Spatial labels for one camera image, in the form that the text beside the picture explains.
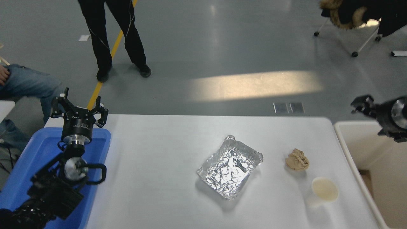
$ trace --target paper cup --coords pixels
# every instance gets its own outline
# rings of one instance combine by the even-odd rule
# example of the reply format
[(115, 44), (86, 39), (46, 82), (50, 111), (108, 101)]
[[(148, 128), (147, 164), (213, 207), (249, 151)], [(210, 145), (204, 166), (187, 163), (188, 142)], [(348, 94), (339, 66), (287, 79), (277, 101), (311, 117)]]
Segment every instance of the paper cup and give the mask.
[(310, 207), (319, 207), (338, 199), (339, 190), (330, 179), (317, 177), (312, 180), (311, 188), (305, 196), (305, 202)]

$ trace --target table surface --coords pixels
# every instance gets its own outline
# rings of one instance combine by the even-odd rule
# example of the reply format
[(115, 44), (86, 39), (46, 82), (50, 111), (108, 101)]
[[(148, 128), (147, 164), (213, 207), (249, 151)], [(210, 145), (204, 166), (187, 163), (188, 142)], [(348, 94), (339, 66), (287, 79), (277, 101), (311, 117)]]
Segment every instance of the table surface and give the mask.
[[(110, 114), (105, 128), (107, 178), (87, 229), (378, 228), (326, 118)], [(227, 135), (264, 156), (232, 201), (196, 173)], [(294, 148), (308, 157), (306, 171), (285, 165)], [(314, 209), (304, 195), (318, 176), (337, 184), (339, 198)]]
[(0, 121), (3, 121), (3, 119), (10, 113), (14, 106), (14, 101), (0, 100)]

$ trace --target person's leg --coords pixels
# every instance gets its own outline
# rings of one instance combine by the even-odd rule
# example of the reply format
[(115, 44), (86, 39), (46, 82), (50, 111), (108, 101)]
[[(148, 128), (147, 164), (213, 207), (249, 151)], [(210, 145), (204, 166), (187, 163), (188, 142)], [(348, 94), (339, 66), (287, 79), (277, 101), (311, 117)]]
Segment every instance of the person's leg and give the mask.
[(0, 122), (0, 143), (23, 151), (30, 137), (21, 132), (10, 119)]
[(63, 93), (61, 81), (47, 73), (12, 64), (7, 66), (10, 76), (0, 88), (1, 97), (27, 96), (40, 99), (44, 123), (51, 114), (51, 103), (54, 97)]
[(131, 0), (106, 0), (106, 4), (119, 24), (125, 37), (125, 48), (136, 66), (146, 64), (143, 44), (134, 25), (134, 7)]
[(112, 56), (106, 35), (105, 1), (78, 0), (78, 2), (92, 37), (93, 52), (99, 70), (108, 70), (112, 66)]

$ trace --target aluminum foil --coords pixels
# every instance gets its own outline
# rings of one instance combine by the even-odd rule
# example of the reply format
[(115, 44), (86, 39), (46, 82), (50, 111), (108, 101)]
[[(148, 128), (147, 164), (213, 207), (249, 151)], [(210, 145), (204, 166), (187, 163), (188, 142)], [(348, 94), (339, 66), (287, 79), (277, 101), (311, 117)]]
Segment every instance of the aluminum foil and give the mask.
[(229, 135), (197, 173), (211, 188), (232, 200), (243, 188), (250, 173), (262, 162), (263, 154)]

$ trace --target crumpled brown paper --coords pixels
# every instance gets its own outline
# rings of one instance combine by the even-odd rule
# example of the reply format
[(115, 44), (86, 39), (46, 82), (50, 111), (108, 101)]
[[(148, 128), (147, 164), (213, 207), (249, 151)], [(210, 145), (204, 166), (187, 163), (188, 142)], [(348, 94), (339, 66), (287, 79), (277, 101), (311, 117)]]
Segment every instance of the crumpled brown paper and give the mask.
[(292, 153), (285, 159), (285, 163), (293, 170), (302, 171), (308, 169), (309, 161), (304, 156), (303, 151), (294, 149)]

